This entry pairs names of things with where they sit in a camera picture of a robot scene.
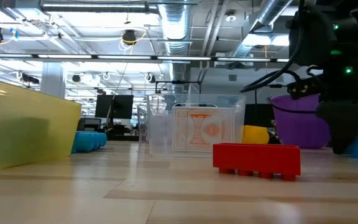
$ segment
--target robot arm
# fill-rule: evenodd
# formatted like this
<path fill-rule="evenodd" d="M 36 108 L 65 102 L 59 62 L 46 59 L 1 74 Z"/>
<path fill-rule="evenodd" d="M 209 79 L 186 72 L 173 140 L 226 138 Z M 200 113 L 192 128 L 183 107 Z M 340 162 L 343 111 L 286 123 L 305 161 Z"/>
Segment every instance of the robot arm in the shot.
<path fill-rule="evenodd" d="M 287 23 L 289 62 L 313 66 L 323 74 L 289 84 L 288 92 L 293 98 L 320 93 L 316 115 L 329 125 L 334 153 L 342 154 L 358 135 L 358 0 L 317 0 L 311 6 L 303 2 Z M 252 83 L 242 92 L 278 76 Z"/>

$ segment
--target red lego brick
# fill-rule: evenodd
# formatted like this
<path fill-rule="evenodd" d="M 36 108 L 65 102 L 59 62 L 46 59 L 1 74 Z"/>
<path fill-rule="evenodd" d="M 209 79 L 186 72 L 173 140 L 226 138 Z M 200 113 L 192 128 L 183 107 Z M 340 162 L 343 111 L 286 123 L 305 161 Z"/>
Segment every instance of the red lego brick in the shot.
<path fill-rule="evenodd" d="M 219 168 L 219 173 L 221 173 L 221 174 L 235 174 L 236 171 L 234 169 Z"/>
<path fill-rule="evenodd" d="M 213 166 L 221 170 L 238 170 L 239 175 L 259 173 L 261 178 L 281 174 L 283 180 L 295 180 L 301 174 L 298 146 L 261 144 L 215 144 Z"/>
<path fill-rule="evenodd" d="M 252 171 L 249 171 L 249 170 L 238 170 L 238 174 L 239 175 L 248 175 L 248 176 L 254 175 L 254 173 Z"/>

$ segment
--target yellow object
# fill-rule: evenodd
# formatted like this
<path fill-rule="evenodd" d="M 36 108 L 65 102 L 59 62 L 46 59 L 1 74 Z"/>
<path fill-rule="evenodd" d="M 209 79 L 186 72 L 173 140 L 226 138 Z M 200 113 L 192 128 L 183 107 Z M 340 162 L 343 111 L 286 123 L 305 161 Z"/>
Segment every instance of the yellow object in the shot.
<path fill-rule="evenodd" d="M 242 132 L 243 144 L 267 144 L 269 142 L 269 134 L 267 128 L 245 125 Z"/>
<path fill-rule="evenodd" d="M 69 156 L 81 105 L 0 82 L 0 169 Z"/>

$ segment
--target computer monitor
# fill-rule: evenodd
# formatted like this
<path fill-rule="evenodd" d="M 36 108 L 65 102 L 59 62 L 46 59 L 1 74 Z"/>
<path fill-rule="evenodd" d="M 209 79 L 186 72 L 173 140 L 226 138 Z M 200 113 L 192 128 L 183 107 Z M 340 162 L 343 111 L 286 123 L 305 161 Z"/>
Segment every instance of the computer monitor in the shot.
<path fill-rule="evenodd" d="M 112 104 L 113 95 L 98 95 L 96 102 L 96 118 L 106 118 L 110 105 L 114 109 L 113 118 L 132 119 L 132 105 L 134 104 L 133 95 L 116 95 Z"/>

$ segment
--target fluorescent light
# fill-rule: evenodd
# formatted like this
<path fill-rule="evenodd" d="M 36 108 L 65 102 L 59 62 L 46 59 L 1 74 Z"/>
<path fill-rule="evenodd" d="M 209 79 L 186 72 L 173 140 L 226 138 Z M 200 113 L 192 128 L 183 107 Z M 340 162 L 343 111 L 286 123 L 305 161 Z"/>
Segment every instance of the fluorescent light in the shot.
<path fill-rule="evenodd" d="M 158 60 L 211 60 L 211 57 L 174 57 L 174 56 L 159 56 Z"/>
<path fill-rule="evenodd" d="M 32 55 L 29 54 L 0 54 L 0 57 L 20 57 L 20 58 L 31 58 Z"/>
<path fill-rule="evenodd" d="M 38 55 L 40 58 L 92 58 L 90 55 Z"/>
<path fill-rule="evenodd" d="M 139 59 L 139 60 L 150 60 L 150 56 L 135 56 L 135 55 L 99 55 L 100 59 Z"/>
<path fill-rule="evenodd" d="M 270 37 L 266 35 L 248 34 L 242 41 L 242 45 L 270 45 L 272 42 Z"/>
<path fill-rule="evenodd" d="M 97 96 L 66 96 L 66 98 L 71 98 L 71 99 L 82 99 L 82 98 L 97 99 Z"/>
<path fill-rule="evenodd" d="M 44 4 L 43 7 L 139 7 L 130 4 Z"/>
<path fill-rule="evenodd" d="M 290 59 L 277 59 L 277 62 L 288 62 Z"/>
<path fill-rule="evenodd" d="M 289 46 L 290 40 L 288 35 L 277 35 L 273 38 L 272 45 L 275 46 Z"/>
<path fill-rule="evenodd" d="M 223 62 L 270 62 L 269 58 L 218 58 Z"/>

